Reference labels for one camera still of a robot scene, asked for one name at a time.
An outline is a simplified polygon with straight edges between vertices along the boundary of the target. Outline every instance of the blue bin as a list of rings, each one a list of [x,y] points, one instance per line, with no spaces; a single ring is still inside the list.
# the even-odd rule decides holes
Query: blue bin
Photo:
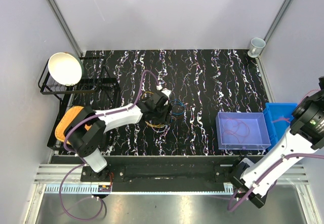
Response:
[[[218,149],[265,150],[271,146],[263,113],[223,113],[216,116]]]
[[[286,121],[273,122],[280,117],[289,118],[291,121],[294,117],[292,112],[297,107],[297,103],[266,103],[263,111],[265,123],[267,125],[268,134],[271,142],[271,146],[268,148],[272,149],[281,137],[284,135],[289,123]]]

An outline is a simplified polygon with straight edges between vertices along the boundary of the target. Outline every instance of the gray wall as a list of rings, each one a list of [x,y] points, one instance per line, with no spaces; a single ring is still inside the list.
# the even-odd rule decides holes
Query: gray wall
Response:
[[[299,102],[308,91],[319,89],[323,49],[324,0],[294,0],[262,54],[276,102]],[[324,220],[324,161],[303,161]]]
[[[56,0],[83,50],[240,49],[283,0]]]
[[[0,0],[0,219],[21,223],[58,110],[37,82],[46,60],[72,49],[46,0]]]

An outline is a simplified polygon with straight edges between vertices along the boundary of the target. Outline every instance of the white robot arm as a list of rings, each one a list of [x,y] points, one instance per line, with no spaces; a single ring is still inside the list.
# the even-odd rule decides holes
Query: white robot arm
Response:
[[[126,125],[136,124],[142,118],[154,120],[158,123],[170,122],[172,105],[169,103],[171,91],[161,89],[149,98],[139,100],[136,104],[110,110],[92,110],[90,107],[83,108],[71,124],[66,128],[64,135],[68,138],[74,151],[95,171],[100,172],[107,166],[107,162],[99,151],[103,134],[111,129]]]
[[[259,162],[239,157],[228,179],[246,192],[258,208],[275,181],[307,154],[324,146],[324,78],[319,78],[321,91],[306,97],[292,113],[294,119],[284,136]]]

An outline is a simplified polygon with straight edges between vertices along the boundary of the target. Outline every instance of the white bowl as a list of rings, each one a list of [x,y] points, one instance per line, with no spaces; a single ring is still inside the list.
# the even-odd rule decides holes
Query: white bowl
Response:
[[[48,68],[53,79],[66,86],[77,84],[83,74],[81,61],[70,53],[52,55],[49,59]]]

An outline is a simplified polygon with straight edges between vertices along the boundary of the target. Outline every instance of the yellow sponge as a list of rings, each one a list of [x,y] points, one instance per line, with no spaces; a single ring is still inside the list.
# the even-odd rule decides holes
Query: yellow sponge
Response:
[[[64,117],[61,119],[59,124],[57,125],[55,129],[55,137],[61,141],[64,142],[65,136],[64,136],[64,131],[66,128],[72,123],[72,121],[75,119],[75,117],[80,113],[80,111],[83,109],[83,106],[74,106],[71,107],[64,115]],[[91,126],[85,125],[85,129],[89,130]]]

